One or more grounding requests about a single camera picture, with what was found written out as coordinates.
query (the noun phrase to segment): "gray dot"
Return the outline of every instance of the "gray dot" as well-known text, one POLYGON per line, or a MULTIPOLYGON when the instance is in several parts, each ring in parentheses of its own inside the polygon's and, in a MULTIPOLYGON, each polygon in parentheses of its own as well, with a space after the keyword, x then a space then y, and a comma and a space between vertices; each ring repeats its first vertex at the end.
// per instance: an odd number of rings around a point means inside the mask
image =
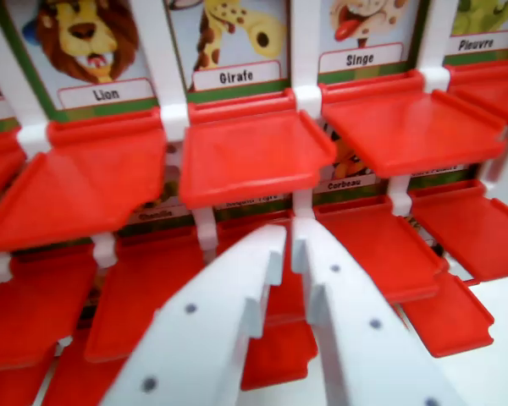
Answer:
POLYGON ((143 380, 143 383, 141 384, 141 390, 144 393, 150 393, 156 389, 156 386, 158 385, 158 381, 154 376, 148 376, 143 380))
POLYGON ((196 310, 197 310, 197 306, 193 303, 189 303, 185 307, 185 312, 188 313, 189 315, 194 313, 196 310))
POLYGON ((370 322, 369 322, 369 325, 372 327, 372 328, 376 328, 377 330, 379 328, 382 328, 382 322, 379 320, 379 319, 372 319, 370 322))
POLYGON ((425 406, 440 406, 439 402, 435 398, 428 398, 425 401, 425 406))

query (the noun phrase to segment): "cartoon monkey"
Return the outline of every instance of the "cartoon monkey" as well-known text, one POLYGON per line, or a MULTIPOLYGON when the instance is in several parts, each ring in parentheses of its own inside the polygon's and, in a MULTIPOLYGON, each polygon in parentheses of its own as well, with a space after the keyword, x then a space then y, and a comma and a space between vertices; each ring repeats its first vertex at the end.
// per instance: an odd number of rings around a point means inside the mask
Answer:
POLYGON ((393 30, 407 5, 408 0, 334 0, 329 20, 335 40, 356 38, 363 48, 370 35, 393 30))
POLYGON ((116 80, 134 61, 139 37, 121 0, 41 0, 23 35, 51 65, 94 84, 116 80))
POLYGON ((286 27, 272 15, 244 8, 240 0, 170 0, 169 9, 181 10, 203 2, 198 58, 194 71, 216 68, 222 34, 240 27, 248 34, 254 51, 265 58, 276 58, 282 51, 286 27))
POLYGON ((508 20, 508 0, 460 0, 453 36, 497 31, 508 20))

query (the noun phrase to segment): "giraffe spots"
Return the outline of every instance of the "giraffe spots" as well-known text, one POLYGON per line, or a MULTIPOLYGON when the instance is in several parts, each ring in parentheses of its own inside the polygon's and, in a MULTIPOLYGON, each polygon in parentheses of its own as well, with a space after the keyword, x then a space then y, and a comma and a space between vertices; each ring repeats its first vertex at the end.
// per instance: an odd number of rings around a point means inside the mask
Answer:
POLYGON ((267 45, 269 45, 269 37, 265 32, 260 32, 256 37, 256 41, 262 48, 265 48, 267 45))
POLYGON ((218 57, 220 56, 220 50, 219 49, 215 49, 213 51, 213 53, 211 54, 211 59, 213 60, 214 63, 218 63, 218 57))

